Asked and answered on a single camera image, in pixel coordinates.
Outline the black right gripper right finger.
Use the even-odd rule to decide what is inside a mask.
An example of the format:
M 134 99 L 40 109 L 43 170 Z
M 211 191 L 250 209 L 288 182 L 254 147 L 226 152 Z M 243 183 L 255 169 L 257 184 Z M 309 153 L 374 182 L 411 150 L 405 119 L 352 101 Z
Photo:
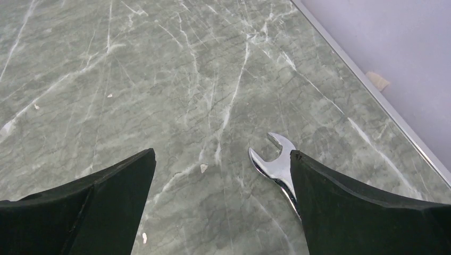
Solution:
M 310 254 L 450 254 L 450 205 L 390 193 L 301 151 L 290 172 Z

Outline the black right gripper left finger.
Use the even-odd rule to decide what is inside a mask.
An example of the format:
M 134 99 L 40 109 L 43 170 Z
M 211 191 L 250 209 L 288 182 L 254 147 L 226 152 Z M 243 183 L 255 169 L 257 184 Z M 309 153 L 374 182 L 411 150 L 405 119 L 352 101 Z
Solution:
M 1 254 L 130 254 L 156 168 L 143 150 L 18 201 L 1 201 Z

